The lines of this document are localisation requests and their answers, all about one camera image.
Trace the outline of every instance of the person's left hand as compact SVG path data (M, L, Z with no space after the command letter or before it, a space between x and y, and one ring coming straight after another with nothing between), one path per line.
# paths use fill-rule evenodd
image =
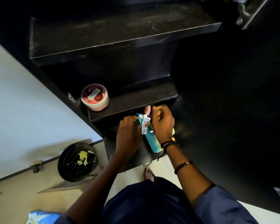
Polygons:
M119 123L115 155L118 155L124 162L132 157L141 143L141 125L138 126L137 133L134 134L135 120L138 120L138 116L127 116Z

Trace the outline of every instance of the person's left arm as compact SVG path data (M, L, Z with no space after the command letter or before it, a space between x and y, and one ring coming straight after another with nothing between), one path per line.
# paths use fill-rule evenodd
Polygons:
M89 219L99 221L110 188L125 162L138 149L141 142L141 126L135 136L134 121L137 116L128 116L120 121L116 138L116 151L107 166L96 177L90 187L67 210L65 217L75 224L82 224Z

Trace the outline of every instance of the screw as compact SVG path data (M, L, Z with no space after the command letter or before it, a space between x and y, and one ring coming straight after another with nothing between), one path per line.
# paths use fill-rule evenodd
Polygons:
M243 19L241 17L239 17L236 21L236 24L241 25L242 22L243 22Z

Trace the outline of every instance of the yellow object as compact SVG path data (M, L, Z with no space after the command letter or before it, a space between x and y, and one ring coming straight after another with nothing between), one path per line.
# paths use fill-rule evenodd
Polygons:
M81 160L84 160L84 165L86 166L87 164L88 164L88 162L87 162L87 152L85 152L85 151L81 151L80 153L79 153L79 156L80 156L80 160L78 160L78 164L79 165L81 165L82 164L82 161Z

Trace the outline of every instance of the sleeve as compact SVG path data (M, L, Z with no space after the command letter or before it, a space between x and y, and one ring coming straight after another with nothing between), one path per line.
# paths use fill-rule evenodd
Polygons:
M61 215L54 224L73 224L70 220L68 220L64 215Z
M215 186L201 194L194 209L198 219L207 224L244 224L258 222L224 188Z

